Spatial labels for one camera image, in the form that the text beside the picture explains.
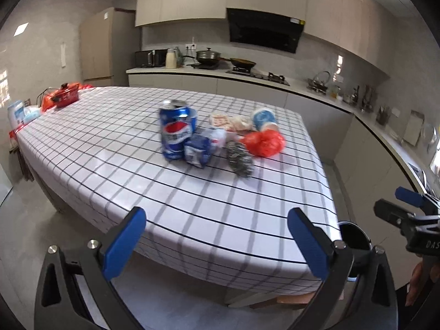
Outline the person's right hand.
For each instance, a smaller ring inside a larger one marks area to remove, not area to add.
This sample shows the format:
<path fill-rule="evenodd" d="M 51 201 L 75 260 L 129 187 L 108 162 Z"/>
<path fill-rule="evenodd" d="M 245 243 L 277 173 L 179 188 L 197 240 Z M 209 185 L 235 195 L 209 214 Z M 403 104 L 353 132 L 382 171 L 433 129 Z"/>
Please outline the person's right hand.
<path fill-rule="evenodd" d="M 412 306 L 414 301 L 416 301 L 419 293 L 421 293 L 421 289 L 424 286 L 422 282 L 422 276 L 425 270 L 429 270 L 430 280 L 432 282 L 436 283 L 438 281 L 440 273 L 439 263 L 435 263 L 434 265 L 428 267 L 425 263 L 419 262 L 414 268 L 411 279 L 409 281 L 409 288 L 408 294 L 406 295 L 405 306 Z"/>

